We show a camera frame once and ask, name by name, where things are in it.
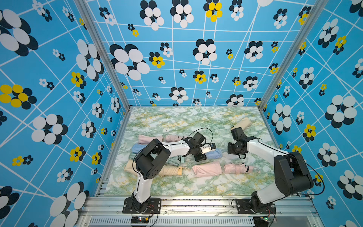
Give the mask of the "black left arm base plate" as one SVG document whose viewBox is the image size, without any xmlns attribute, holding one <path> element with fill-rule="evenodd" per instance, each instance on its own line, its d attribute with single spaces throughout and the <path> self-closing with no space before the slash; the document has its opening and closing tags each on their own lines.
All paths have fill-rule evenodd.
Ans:
<svg viewBox="0 0 363 227">
<path fill-rule="evenodd" d="M 124 200 L 123 213 L 149 213 L 160 214 L 162 200 L 159 198 L 149 198 L 143 203 L 139 203 L 136 199 L 128 197 Z"/>
</svg>

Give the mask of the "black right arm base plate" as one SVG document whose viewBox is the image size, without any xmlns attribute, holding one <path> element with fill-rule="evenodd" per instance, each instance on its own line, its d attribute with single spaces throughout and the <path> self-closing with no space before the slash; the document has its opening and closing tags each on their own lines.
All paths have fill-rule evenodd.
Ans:
<svg viewBox="0 0 363 227">
<path fill-rule="evenodd" d="M 231 205 L 237 209 L 238 214 L 262 216 L 276 214 L 276 206 L 272 203 L 260 205 L 252 199 L 233 199 Z"/>
</svg>

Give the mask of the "beige umbrella sleeve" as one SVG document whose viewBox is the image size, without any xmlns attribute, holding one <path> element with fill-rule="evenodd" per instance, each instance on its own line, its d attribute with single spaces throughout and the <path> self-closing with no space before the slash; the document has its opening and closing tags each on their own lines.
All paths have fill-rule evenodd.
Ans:
<svg viewBox="0 0 363 227">
<path fill-rule="evenodd" d="M 136 169 L 136 163 L 133 160 L 128 160 L 124 170 L 133 175 L 138 175 L 137 169 Z"/>
</svg>

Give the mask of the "beige sleeved umbrella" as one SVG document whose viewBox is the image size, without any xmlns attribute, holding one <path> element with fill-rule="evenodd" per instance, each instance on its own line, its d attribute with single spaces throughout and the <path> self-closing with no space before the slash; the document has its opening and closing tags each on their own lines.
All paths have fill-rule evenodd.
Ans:
<svg viewBox="0 0 363 227">
<path fill-rule="evenodd" d="M 250 119 L 248 117 L 242 119 L 241 121 L 239 121 L 238 123 L 236 123 L 231 130 L 235 129 L 235 128 L 242 128 L 243 130 L 247 129 L 249 126 L 252 125 L 252 122 L 250 121 Z"/>
</svg>

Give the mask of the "pink sleeved umbrella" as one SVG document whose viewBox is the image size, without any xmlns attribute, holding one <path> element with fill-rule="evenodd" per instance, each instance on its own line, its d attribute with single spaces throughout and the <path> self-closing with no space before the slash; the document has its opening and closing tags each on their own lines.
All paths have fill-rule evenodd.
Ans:
<svg viewBox="0 0 363 227">
<path fill-rule="evenodd" d="M 158 139 L 160 142 L 163 141 L 163 136 L 145 136 L 145 135 L 139 135 L 139 139 L 138 139 L 138 144 L 142 144 L 142 145 L 147 145 L 149 144 L 152 140 L 154 139 Z"/>
<path fill-rule="evenodd" d="M 209 177 L 209 176 L 219 176 L 221 175 L 222 168 L 218 161 L 195 165 L 192 167 L 196 177 Z"/>
</svg>

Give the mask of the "mint green umbrella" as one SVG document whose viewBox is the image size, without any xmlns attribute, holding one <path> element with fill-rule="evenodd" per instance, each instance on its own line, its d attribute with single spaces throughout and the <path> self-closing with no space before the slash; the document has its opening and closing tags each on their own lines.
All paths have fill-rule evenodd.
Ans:
<svg viewBox="0 0 363 227">
<path fill-rule="evenodd" d="M 182 156 L 171 157 L 168 159 L 167 163 L 172 166 L 182 166 L 185 163 L 185 157 Z"/>
</svg>

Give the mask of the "blue sleeved umbrella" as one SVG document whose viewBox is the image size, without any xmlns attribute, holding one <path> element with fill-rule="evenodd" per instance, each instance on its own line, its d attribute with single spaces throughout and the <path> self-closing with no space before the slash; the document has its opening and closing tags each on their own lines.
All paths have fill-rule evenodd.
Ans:
<svg viewBox="0 0 363 227">
<path fill-rule="evenodd" d="M 141 150 L 143 150 L 146 147 L 146 145 L 143 144 L 134 144 L 131 148 L 132 153 L 139 153 Z"/>
<path fill-rule="evenodd" d="M 223 157 L 222 151 L 220 149 L 216 149 L 215 151 L 207 152 L 207 159 L 220 159 Z"/>
</svg>

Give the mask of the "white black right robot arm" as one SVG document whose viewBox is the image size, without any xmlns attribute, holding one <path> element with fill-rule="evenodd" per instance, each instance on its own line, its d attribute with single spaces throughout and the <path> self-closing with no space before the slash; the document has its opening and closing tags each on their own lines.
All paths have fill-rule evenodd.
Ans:
<svg viewBox="0 0 363 227">
<path fill-rule="evenodd" d="M 286 153 L 271 147 L 257 137 L 246 136 L 241 127 L 232 129 L 231 134 L 235 143 L 228 143 L 229 154 L 251 153 L 274 167 L 274 182 L 251 194 L 250 206 L 255 213 L 278 200 L 313 188 L 313 179 L 301 153 Z"/>
</svg>

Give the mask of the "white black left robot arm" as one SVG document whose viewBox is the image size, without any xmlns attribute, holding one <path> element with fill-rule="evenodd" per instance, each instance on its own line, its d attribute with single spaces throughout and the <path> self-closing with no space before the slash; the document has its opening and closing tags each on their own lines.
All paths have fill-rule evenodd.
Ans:
<svg viewBox="0 0 363 227">
<path fill-rule="evenodd" d="M 170 158 L 192 155 L 196 162 L 205 160 L 207 157 L 202 150 L 206 144 L 206 137 L 199 132 L 192 137 L 175 142 L 161 142 L 159 139 L 153 139 L 133 160 L 136 164 L 133 170 L 138 177 L 136 189 L 131 196 L 133 209 L 138 212 L 144 212 L 147 209 L 152 181 Z"/>
</svg>

